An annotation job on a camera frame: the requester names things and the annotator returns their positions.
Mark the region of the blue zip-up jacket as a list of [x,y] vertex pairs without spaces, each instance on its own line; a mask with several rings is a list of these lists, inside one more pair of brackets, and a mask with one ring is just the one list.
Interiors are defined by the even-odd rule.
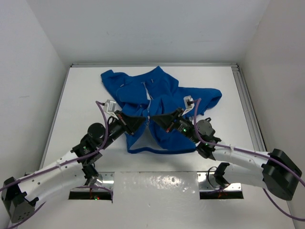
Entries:
[[[146,122],[134,135],[126,135],[127,151],[137,154],[148,151],[156,154],[186,154],[195,151],[195,143],[187,137],[172,131],[166,133],[154,121],[152,116],[174,112],[178,107],[184,108],[184,97],[201,99],[198,111],[190,111],[185,117],[194,114],[203,115],[206,110],[217,105],[222,93],[214,88],[180,87],[179,81],[161,67],[156,67],[148,73],[129,76],[126,73],[115,73],[108,70],[101,74],[102,83],[108,93],[121,107],[122,112],[130,116],[144,116]],[[160,150],[151,147],[132,148],[148,128]]]

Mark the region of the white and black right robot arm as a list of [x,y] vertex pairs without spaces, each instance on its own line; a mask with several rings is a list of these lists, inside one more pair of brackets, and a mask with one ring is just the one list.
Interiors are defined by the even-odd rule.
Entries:
[[196,151],[203,158],[220,162],[214,171],[207,172],[208,186],[219,189],[241,183],[267,189],[280,199],[292,200],[302,172],[285,152],[274,149],[247,154],[243,149],[219,147],[217,143],[221,139],[214,136],[210,118],[194,125],[182,114],[183,110],[178,108],[169,114],[152,116],[151,120],[168,133],[176,130],[187,137],[197,145]]

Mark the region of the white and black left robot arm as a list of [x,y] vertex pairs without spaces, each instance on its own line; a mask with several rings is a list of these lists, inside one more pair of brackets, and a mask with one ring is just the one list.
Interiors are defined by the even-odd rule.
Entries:
[[59,159],[18,179],[10,177],[3,183],[1,200],[13,224],[31,217],[53,196],[89,184],[98,177],[93,164],[118,137],[134,135],[145,122],[145,117],[128,116],[116,111],[110,124],[94,123],[80,143]]

